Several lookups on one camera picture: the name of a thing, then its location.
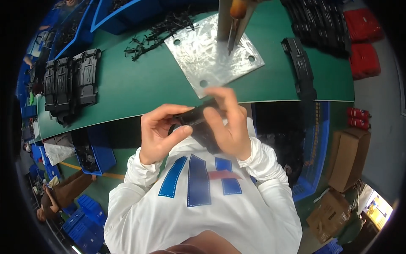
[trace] plastic bag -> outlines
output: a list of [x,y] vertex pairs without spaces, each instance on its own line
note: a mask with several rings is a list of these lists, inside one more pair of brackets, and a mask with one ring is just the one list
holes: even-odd
[[75,155],[75,148],[69,132],[44,141],[44,148],[52,166]]

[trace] red bag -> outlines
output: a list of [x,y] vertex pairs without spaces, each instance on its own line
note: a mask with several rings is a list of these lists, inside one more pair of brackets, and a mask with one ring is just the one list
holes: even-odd
[[369,9],[344,11],[344,17],[352,42],[377,41],[384,37],[382,27]]
[[350,65],[353,80],[378,76],[380,74],[379,58],[370,43],[352,44],[351,50]]

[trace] metal plate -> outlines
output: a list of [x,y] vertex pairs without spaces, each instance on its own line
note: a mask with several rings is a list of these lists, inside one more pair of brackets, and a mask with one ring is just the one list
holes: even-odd
[[195,31],[187,27],[165,40],[200,99],[204,88],[223,86],[265,65],[245,34],[229,56],[227,43],[216,41],[217,20],[214,14],[194,23]]

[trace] factory floor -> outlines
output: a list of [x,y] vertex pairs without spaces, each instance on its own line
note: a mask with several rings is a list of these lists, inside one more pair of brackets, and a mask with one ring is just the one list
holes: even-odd
[[[303,227],[303,238],[298,252],[300,254],[313,253],[323,246],[319,244],[317,239],[310,233],[306,218],[310,215],[314,208],[313,200],[317,198],[327,187],[326,167],[328,165],[332,133],[335,130],[346,128],[346,108],[348,106],[353,106],[353,103],[331,102],[329,145],[319,185],[313,195],[295,203]],[[105,124],[108,130],[110,145],[113,148],[117,164],[109,170],[108,176],[98,177],[97,181],[92,183],[89,188],[83,192],[83,194],[87,194],[99,202],[102,208],[107,211],[108,194],[113,188],[123,182],[122,179],[127,171],[127,160],[141,145],[141,139],[139,117],[117,120]],[[60,163],[58,166],[62,175],[67,178],[78,170],[79,163],[77,158],[74,156],[64,160],[63,164]]]

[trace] wooden handle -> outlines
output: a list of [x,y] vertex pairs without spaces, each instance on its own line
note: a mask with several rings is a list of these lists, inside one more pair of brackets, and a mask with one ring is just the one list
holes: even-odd
[[245,18],[247,13],[247,2],[245,0],[233,0],[230,9],[230,16],[235,19]]

